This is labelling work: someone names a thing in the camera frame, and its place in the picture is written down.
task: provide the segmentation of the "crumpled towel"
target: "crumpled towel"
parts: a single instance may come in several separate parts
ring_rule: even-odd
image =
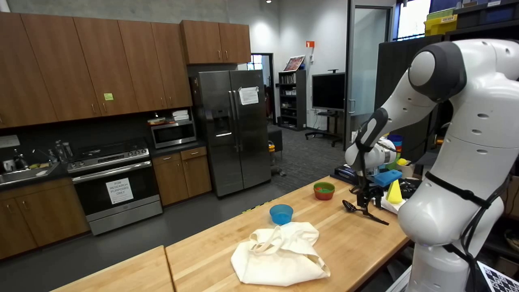
[[[309,222],[258,229],[241,242],[230,263],[243,284],[292,286],[329,277],[313,245],[319,232]]]

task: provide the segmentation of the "upper cabinet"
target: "upper cabinet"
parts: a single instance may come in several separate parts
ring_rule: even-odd
[[[154,23],[152,33],[167,107],[191,107],[186,58],[178,24]]]
[[[22,15],[58,120],[99,117],[92,80],[71,18]]]
[[[248,26],[181,21],[188,63],[248,63]]]
[[[74,18],[74,23],[103,115],[138,112],[141,104],[133,89],[118,21]]]
[[[152,23],[118,21],[136,96],[136,109],[165,109]]]
[[[55,122],[21,16],[0,13],[0,36],[0,128]]]

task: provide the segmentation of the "microwave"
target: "microwave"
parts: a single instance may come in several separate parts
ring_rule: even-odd
[[[175,122],[172,119],[165,123],[151,127],[151,138],[155,149],[186,144],[196,141],[196,130],[193,120]]]

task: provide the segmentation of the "stainless steel refrigerator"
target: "stainless steel refrigerator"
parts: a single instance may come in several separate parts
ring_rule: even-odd
[[[217,196],[271,180],[261,80],[256,70],[199,71],[191,83]]]

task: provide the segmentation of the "blue bowl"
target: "blue bowl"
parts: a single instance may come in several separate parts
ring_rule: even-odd
[[[271,219],[277,226],[284,226],[292,221],[293,209],[288,204],[275,204],[271,208]]]

